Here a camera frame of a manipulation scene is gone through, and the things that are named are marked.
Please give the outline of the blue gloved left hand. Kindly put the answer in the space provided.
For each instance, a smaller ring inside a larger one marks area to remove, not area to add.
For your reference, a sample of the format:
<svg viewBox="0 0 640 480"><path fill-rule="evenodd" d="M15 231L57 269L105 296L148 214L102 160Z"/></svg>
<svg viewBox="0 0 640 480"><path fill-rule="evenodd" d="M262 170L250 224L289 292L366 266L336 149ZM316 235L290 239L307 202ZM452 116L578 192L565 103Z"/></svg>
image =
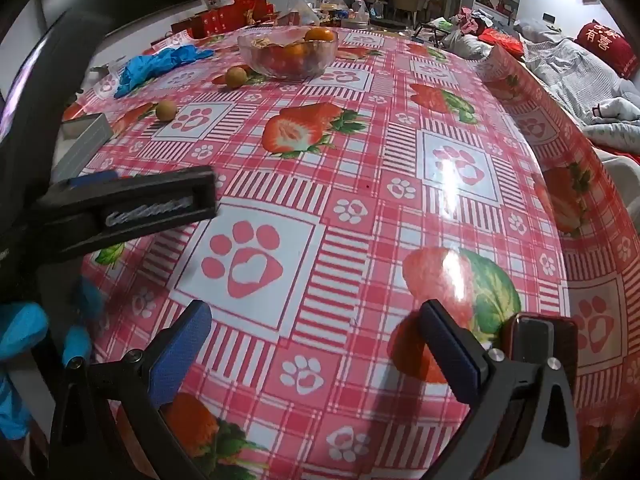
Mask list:
<svg viewBox="0 0 640 480"><path fill-rule="evenodd" d="M72 297L80 322L64 336L64 365L80 356L85 360L90 358L92 339L87 326L101 316L104 306L99 289L88 278L80 279ZM32 416L12 385L4 363L39 344L48 329L49 319L39 304L23 302L1 307L1 434L6 440L24 439Z"/></svg>

